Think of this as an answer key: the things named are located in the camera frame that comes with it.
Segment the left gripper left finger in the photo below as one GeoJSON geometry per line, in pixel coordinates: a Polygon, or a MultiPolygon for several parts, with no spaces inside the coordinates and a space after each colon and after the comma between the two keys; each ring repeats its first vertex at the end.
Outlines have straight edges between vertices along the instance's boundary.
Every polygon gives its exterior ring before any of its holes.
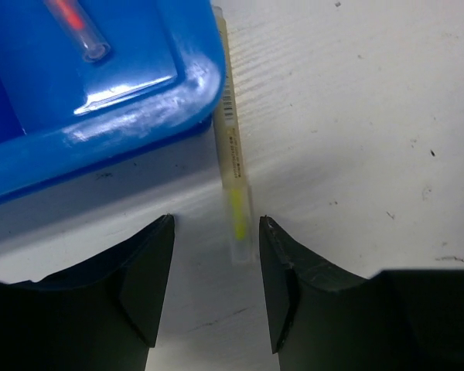
{"type": "Polygon", "coordinates": [[[41,281],[0,282],[0,370],[143,370],[174,239],[175,220],[164,215],[41,281]]]}

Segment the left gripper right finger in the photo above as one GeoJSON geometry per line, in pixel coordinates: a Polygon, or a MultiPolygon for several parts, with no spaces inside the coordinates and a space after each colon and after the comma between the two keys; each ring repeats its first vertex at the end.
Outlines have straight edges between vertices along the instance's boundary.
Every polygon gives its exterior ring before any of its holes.
{"type": "Polygon", "coordinates": [[[259,222],[271,348],[283,370],[464,370],[464,270],[363,278],[259,222]]]}

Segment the thin yellow highlighter pen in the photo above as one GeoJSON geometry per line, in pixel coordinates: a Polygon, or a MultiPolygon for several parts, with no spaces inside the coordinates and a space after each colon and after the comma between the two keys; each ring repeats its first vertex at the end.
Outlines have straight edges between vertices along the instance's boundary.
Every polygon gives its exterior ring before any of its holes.
{"type": "Polygon", "coordinates": [[[249,264],[255,259],[253,212],[241,147],[227,23],[220,7],[215,5],[213,14],[226,62],[225,85],[220,103],[213,112],[213,129],[227,214],[230,254],[233,263],[249,264]]]}

